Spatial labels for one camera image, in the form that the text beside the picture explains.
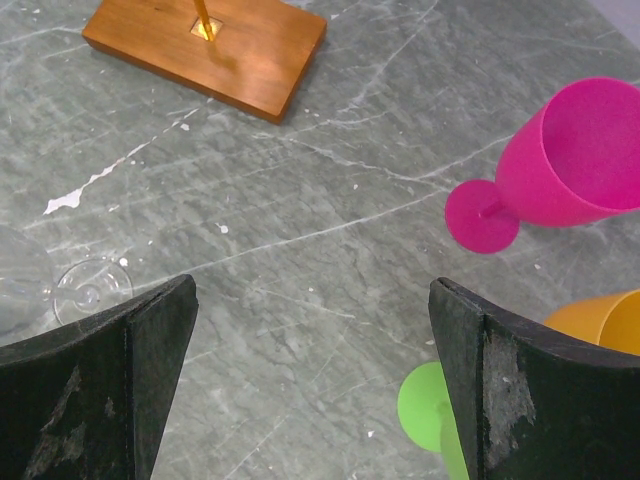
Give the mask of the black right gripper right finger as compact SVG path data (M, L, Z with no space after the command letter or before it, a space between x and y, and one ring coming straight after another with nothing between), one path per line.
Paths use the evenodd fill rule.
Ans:
M429 316L472 479L636 479L639 359L441 277Z

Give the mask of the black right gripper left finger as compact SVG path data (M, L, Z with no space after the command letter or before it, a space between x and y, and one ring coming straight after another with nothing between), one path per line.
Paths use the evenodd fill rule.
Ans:
M150 478L198 307L180 275L2 347L2 478Z

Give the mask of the clear short wine glass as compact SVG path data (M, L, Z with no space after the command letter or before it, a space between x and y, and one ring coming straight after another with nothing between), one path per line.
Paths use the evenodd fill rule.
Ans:
M54 277L41 244L7 225L1 227L1 331L33 324L51 311L61 325L110 309L133 297L124 268L89 259Z

